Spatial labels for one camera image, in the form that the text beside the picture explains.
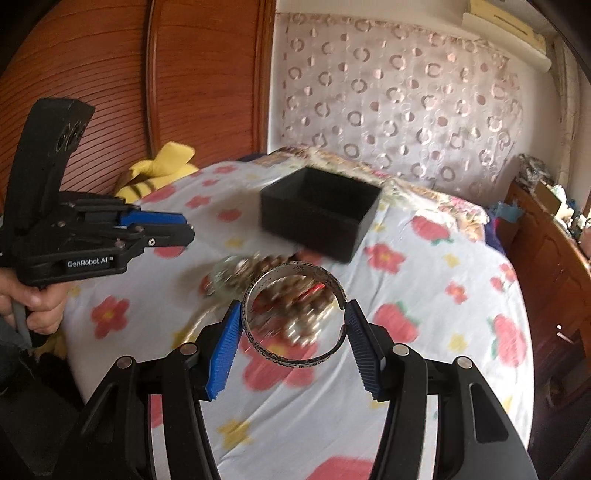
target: stuffed toy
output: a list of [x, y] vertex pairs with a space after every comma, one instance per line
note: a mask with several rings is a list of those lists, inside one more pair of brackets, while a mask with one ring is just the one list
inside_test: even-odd
[[195, 149], [176, 142], [164, 145], [153, 160], [141, 160], [133, 164], [120, 176], [115, 185], [115, 196], [126, 203], [137, 202], [142, 197], [178, 179], [182, 179], [198, 168], [189, 164]]

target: black box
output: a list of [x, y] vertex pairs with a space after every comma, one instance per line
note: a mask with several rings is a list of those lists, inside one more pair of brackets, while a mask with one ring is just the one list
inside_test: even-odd
[[261, 225], [349, 262], [374, 221], [381, 191], [364, 181], [302, 168], [261, 190]]

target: metal bangle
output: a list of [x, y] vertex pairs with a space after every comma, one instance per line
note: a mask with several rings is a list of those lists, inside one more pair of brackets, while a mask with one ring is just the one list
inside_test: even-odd
[[340, 329], [339, 339], [337, 340], [334, 347], [320, 356], [315, 356], [314, 358], [304, 360], [289, 359], [270, 352], [255, 340], [250, 328], [249, 315], [250, 311], [252, 310], [252, 305], [255, 301], [255, 298], [271, 283], [289, 275], [302, 275], [311, 277], [314, 280], [323, 283], [335, 295], [336, 300], [339, 303], [339, 308], [343, 311], [345, 310], [345, 305], [347, 303], [345, 291], [339, 281], [334, 276], [332, 276], [331, 273], [322, 267], [317, 267], [316, 265], [306, 262], [289, 262], [278, 265], [277, 267], [272, 268], [268, 272], [264, 273], [246, 289], [246, 293], [244, 294], [244, 298], [242, 300], [242, 327], [244, 328], [244, 332], [246, 333], [246, 336], [248, 337], [248, 340], [252, 346], [256, 348], [262, 356], [271, 360], [273, 363], [290, 368], [313, 367], [328, 360], [341, 347], [341, 345], [343, 345], [345, 337], [347, 337], [347, 331], [344, 323]]

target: human hand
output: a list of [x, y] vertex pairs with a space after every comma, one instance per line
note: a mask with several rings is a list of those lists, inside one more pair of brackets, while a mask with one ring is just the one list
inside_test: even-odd
[[29, 330], [50, 335], [60, 326], [71, 286], [70, 283], [56, 283], [39, 290], [20, 283], [11, 268], [0, 268], [0, 315], [14, 327], [12, 300], [16, 300], [32, 311], [27, 317]]

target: lace curtain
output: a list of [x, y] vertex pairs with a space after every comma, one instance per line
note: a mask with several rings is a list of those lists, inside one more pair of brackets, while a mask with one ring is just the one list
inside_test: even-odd
[[465, 199], [494, 187], [522, 107], [508, 59], [413, 25], [278, 14], [281, 145], [315, 145]]
[[579, 65], [561, 36], [554, 41], [558, 93], [560, 94], [560, 146], [557, 151], [558, 178], [567, 187], [570, 177], [570, 153], [579, 123]]

